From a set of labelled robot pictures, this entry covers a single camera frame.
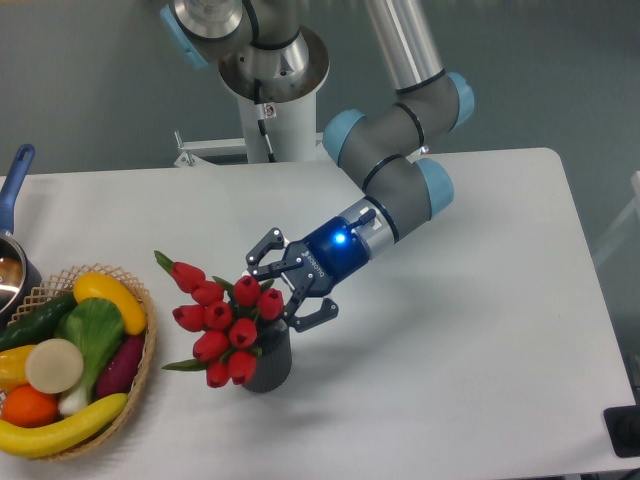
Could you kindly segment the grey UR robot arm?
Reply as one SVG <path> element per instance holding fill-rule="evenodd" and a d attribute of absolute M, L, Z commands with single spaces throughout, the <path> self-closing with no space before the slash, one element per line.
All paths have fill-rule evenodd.
<path fill-rule="evenodd" d="M 466 121 L 474 94 L 447 71 L 416 1 L 369 1 L 397 100 L 383 115 L 356 110 L 316 129 L 316 93 L 329 71 L 327 49 L 301 24 L 295 1 L 170 1 L 161 19 L 197 68 L 216 65 L 236 97 L 252 163 L 305 161 L 315 146 L 362 191 L 362 198 L 312 233 L 289 241 L 278 229 L 247 254 L 249 274 L 281 279 L 291 296 L 276 328 L 309 330 L 336 317 L 332 289 L 453 200 L 444 168 L 412 154 Z"/>

